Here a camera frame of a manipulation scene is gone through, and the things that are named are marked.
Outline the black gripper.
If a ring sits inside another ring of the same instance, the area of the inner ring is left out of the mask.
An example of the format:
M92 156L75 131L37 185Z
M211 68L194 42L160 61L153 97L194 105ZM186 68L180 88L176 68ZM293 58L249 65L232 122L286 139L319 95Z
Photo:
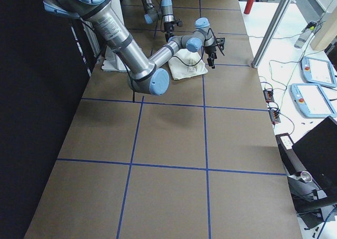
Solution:
M171 21L166 21L164 22L164 32L165 32L165 39L168 41L171 37L174 36L174 27L182 27L183 22L180 19L175 19Z
M224 56L225 37L215 38L213 44L206 46L204 49L208 55L207 63L209 67L215 68L214 62L217 59L216 49L219 49L220 53Z

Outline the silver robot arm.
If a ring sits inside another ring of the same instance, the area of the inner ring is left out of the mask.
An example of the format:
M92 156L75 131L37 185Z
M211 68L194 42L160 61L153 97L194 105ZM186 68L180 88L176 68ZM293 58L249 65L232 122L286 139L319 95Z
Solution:
M164 29L161 32L165 33L165 39L168 42L171 37L174 36L174 28L176 26L182 27L183 22L176 18L173 13L172 0L161 0L157 2L156 6L153 0L141 0L144 9L144 19L146 24L153 24L157 21L161 21L161 25L164 25Z
M207 62L214 67L216 51L224 50L225 38L217 38L206 17L195 21L195 31L190 35L167 34L167 43L147 58L131 33L111 7L112 0L44 0L47 12L71 19L83 19L93 24L107 45L123 61L129 75L128 85L138 93L162 95L170 84L170 77L162 65L179 50L196 53L200 48L207 53Z

